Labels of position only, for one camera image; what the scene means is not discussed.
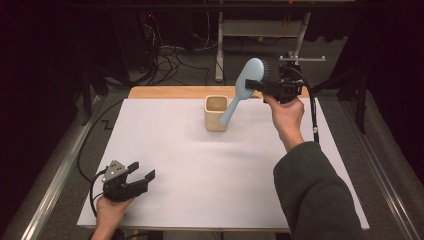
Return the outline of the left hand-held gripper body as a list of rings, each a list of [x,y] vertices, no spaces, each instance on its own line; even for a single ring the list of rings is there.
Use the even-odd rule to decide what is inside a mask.
[[[133,183],[127,182],[127,167],[117,160],[112,160],[102,178],[103,195],[113,202],[123,202],[148,191],[144,179]]]

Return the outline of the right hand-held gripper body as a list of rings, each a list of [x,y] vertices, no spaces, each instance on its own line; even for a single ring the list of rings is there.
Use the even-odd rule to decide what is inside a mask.
[[[310,84],[303,75],[300,64],[303,62],[325,62],[326,57],[299,57],[299,56],[280,56],[279,57],[279,79],[276,81],[276,89],[272,93],[274,98],[282,104],[291,102],[304,91],[311,96]]]

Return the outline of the light blue hairbrush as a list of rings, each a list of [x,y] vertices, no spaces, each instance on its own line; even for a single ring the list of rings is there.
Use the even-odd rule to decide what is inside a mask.
[[[219,122],[222,125],[227,125],[241,100],[250,98],[254,92],[253,87],[247,87],[246,84],[260,83],[269,73],[269,65],[259,58],[252,58],[247,61],[242,71],[240,72],[235,83],[235,96],[229,106],[220,117]]]

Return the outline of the beige square cup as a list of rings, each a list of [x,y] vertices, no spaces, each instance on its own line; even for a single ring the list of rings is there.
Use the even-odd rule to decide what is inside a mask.
[[[220,118],[227,109],[228,98],[224,95],[209,95],[204,103],[205,128],[208,131],[224,132],[227,126],[220,123]]]

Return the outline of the person's left hand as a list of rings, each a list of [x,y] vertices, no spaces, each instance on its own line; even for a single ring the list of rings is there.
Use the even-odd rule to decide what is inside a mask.
[[[90,240],[112,240],[125,216],[126,209],[133,201],[134,199],[113,202],[106,197],[100,197],[96,203],[96,228]]]

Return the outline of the person's right hand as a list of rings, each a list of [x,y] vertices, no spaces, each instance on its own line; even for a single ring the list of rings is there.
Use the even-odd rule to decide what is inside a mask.
[[[301,121],[304,114],[304,104],[295,98],[289,103],[281,104],[273,96],[263,95],[263,99],[270,106],[272,121],[277,129],[287,152],[304,142],[301,133]]]

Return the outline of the black tripod stand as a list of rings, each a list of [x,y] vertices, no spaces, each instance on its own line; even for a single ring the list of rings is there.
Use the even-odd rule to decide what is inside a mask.
[[[83,122],[86,126],[91,119],[94,111],[94,97],[107,96],[108,87],[106,86],[106,69],[99,64],[86,65],[82,71],[82,106]]]
[[[365,110],[366,110],[366,91],[367,91],[367,73],[368,71],[358,64],[349,68],[341,74],[330,77],[328,80],[312,88],[313,93],[318,93],[324,89],[335,89],[339,101],[350,101],[356,99],[355,123],[362,134],[365,130]]]

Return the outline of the black computer case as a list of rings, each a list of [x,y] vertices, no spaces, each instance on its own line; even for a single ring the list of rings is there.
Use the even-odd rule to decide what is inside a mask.
[[[137,13],[113,14],[115,31],[128,70],[150,70],[154,53],[148,46],[144,25]]]

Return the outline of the white metal desk frame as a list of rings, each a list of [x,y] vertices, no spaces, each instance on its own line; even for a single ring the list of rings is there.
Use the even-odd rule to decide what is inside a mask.
[[[300,21],[291,21],[290,14],[286,14],[282,21],[271,20],[225,20],[223,13],[218,18],[218,40],[215,63],[215,80],[220,83],[224,80],[224,52],[223,39],[225,37],[270,37],[295,38],[296,45],[288,56],[299,56],[301,46],[309,25],[311,13],[304,14]]]

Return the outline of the aluminium floor rail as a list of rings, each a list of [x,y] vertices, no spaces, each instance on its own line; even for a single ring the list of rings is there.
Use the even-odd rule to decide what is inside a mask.
[[[354,110],[352,109],[350,103],[341,102],[341,107],[345,114],[348,116],[348,119],[353,125],[356,135],[360,139],[361,145],[365,149],[368,161],[371,166],[371,172],[405,240],[424,240],[424,238],[420,236],[412,219],[408,215],[403,201],[401,200],[399,194],[396,192],[392,182],[388,178],[387,173],[381,165],[380,158],[374,151],[367,135],[360,131],[355,120]]]
[[[91,113],[86,114],[82,110],[77,114],[76,119],[37,176],[16,215],[16,219],[21,219],[25,223],[23,233],[18,235],[19,240],[37,240],[39,238],[103,103],[104,97],[95,96],[89,101]]]

